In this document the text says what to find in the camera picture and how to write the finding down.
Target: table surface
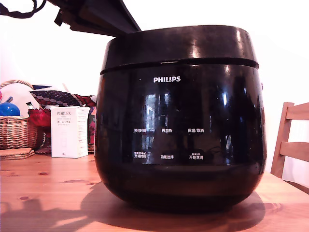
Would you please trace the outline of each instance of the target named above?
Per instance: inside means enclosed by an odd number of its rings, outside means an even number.
[[[184,215],[140,210],[116,198],[100,181],[92,155],[34,155],[0,165],[3,232],[309,231],[309,195],[269,173],[226,212]]]

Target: philips logo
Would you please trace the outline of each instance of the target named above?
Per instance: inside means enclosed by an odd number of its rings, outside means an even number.
[[[158,82],[180,82],[180,76],[164,76],[164,77],[154,77],[154,83]]]

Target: black object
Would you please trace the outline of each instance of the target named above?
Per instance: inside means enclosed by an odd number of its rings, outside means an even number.
[[[266,162],[262,89],[240,28],[136,32],[107,46],[97,104],[99,175],[121,199],[221,210],[247,198]]]
[[[31,18],[35,13],[39,12],[46,4],[46,0],[43,0],[41,5],[37,7],[37,0],[33,1],[33,10],[31,12],[21,13],[19,11],[10,12],[2,3],[0,3],[0,15],[9,16],[12,18]]]
[[[71,30],[119,36],[140,31],[122,0],[48,0],[60,8],[55,19]]]

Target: wicker basket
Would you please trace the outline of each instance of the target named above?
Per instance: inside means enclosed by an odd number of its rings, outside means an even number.
[[[13,83],[21,83],[33,89],[31,84],[19,80],[4,82],[0,89]],[[34,126],[28,117],[0,116],[0,150],[26,147],[34,149],[42,142],[42,130]]]

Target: chair backrest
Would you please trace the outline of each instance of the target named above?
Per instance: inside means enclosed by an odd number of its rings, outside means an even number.
[[[309,143],[288,142],[292,120],[309,120],[309,103],[294,105],[294,103],[285,102],[283,104],[271,166],[271,173],[279,178],[282,178],[286,156],[309,162]]]

